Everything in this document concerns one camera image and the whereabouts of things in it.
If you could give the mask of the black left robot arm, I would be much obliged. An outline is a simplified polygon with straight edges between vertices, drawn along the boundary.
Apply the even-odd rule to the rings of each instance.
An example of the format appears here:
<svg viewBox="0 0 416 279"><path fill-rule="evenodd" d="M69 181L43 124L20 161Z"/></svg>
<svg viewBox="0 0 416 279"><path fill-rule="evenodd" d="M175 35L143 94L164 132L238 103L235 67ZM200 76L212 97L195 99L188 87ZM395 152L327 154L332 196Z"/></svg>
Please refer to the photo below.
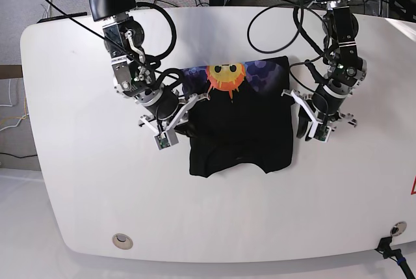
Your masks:
<svg viewBox="0 0 416 279"><path fill-rule="evenodd" d="M326 5L326 13L322 17L322 28L326 33L323 48L312 40L304 28L299 28L304 40L328 66L327 73L322 75L312 61L306 60L304 64L317 84L316 89L310 95L295 90L285 91L300 106L296 132L299 139L327 142L337 122L345 120L351 126L357 126L352 114L343 114L340 110L347 96L367 76L367 63L359 57L355 41L359 25L350 11L349 1L315 0Z"/></svg>

